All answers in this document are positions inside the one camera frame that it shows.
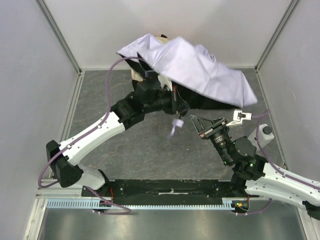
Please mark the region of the lavender folding umbrella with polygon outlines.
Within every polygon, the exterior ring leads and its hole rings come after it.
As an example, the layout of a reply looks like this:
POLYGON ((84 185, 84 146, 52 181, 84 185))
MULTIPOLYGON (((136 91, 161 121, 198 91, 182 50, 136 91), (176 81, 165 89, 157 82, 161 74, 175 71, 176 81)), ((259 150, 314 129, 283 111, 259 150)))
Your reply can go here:
POLYGON ((148 33, 116 53, 141 79, 148 73, 169 79, 190 109, 242 109, 258 102, 240 70, 228 68, 203 45, 183 37, 148 33))

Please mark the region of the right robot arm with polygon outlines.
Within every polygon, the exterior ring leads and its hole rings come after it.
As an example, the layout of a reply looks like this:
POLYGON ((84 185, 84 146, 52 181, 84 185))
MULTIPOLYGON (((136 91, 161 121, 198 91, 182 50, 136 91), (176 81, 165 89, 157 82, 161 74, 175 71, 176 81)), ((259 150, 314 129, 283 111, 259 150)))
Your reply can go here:
POLYGON ((251 113, 235 110, 233 120, 207 119, 191 115, 199 137, 210 140, 223 164, 231 166, 230 188, 235 194, 248 194, 281 201, 306 210, 316 220, 320 218, 320 183, 292 173, 257 154, 257 147, 246 137, 235 140, 230 127, 251 120, 251 113))

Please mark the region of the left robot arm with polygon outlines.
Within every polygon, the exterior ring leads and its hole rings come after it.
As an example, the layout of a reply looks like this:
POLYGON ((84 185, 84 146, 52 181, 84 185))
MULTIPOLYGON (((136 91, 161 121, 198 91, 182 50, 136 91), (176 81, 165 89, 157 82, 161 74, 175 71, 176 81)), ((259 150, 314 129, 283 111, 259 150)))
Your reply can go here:
POLYGON ((62 188, 83 184, 94 190, 107 182, 102 170, 81 166, 83 158, 106 140, 142 122, 148 113, 163 111, 184 116, 190 105, 183 100, 175 83, 132 81, 133 91, 119 100, 97 122, 60 143, 46 144, 48 166, 62 188))

